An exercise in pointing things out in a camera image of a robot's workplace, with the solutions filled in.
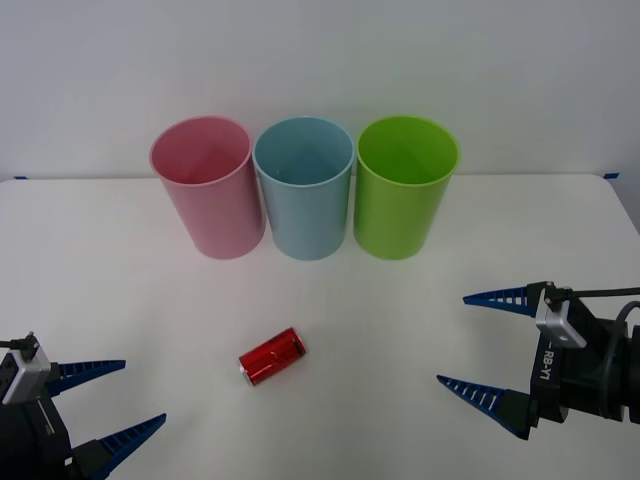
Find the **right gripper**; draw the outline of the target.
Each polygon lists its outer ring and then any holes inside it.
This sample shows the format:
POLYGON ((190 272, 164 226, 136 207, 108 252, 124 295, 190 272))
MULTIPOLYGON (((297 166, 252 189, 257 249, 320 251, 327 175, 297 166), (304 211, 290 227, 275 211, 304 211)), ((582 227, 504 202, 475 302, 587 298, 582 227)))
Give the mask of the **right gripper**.
MULTIPOLYGON (((535 318, 541 293, 549 285, 549 282, 536 282, 486 291, 465 296, 463 302, 535 318)), ((558 346, 541 334, 530 381, 531 396, 444 375, 437 375, 436 379, 521 440, 529 439, 531 428, 537 427, 538 416, 557 423, 565 421, 569 410, 598 416, 601 370, 609 329, 580 300, 569 301, 563 311, 586 345, 583 348, 558 346), (532 399, 537 402, 537 414, 532 399)))

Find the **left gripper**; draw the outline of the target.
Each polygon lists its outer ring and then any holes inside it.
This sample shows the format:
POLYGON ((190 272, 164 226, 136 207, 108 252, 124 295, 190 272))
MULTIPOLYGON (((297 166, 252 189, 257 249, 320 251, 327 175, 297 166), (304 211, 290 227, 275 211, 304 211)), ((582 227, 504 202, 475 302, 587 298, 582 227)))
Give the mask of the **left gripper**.
POLYGON ((52 397, 125 367, 125 360, 54 362, 47 378, 47 392, 35 401, 2 404, 1 478, 107 479, 165 424, 167 414, 72 450, 69 432, 52 397))

